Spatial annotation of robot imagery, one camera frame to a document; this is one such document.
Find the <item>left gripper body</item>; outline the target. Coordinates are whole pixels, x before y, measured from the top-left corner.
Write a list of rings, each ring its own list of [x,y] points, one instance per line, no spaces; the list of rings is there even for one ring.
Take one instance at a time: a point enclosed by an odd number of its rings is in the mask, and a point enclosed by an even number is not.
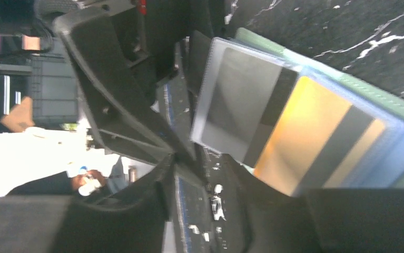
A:
[[[156,87],[176,74],[175,44],[220,35],[222,1],[35,1],[81,87]]]

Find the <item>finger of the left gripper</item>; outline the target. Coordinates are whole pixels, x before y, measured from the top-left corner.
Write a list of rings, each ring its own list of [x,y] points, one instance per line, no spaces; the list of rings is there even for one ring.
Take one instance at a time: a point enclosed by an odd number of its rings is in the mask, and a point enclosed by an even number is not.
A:
[[[96,141],[148,164],[157,164],[169,154],[195,164],[165,119],[150,108],[106,12],[96,7],[81,9],[58,17],[53,27],[78,79]]]
[[[188,64],[185,73],[187,87],[192,94],[198,95],[200,91],[210,46],[211,38],[197,30],[193,31],[189,38]]]

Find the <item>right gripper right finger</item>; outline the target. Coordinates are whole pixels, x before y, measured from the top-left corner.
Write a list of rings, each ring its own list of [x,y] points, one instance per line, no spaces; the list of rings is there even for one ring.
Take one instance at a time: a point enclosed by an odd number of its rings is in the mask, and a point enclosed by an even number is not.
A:
[[[222,170],[231,252],[404,252],[404,189],[313,189],[289,197],[228,154]]]

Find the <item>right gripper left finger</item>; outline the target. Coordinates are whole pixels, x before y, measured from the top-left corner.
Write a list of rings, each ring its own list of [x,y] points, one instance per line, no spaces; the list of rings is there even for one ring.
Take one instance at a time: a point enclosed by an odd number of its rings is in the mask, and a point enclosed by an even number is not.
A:
[[[175,157],[102,200],[0,198],[0,252],[161,252]]]

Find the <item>green card holder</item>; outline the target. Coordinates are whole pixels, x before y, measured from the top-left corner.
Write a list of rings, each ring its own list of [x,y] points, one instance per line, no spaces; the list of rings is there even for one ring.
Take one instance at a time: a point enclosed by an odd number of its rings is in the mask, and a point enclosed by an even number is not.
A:
[[[192,141],[289,196],[404,188],[404,99],[245,28],[189,43]]]

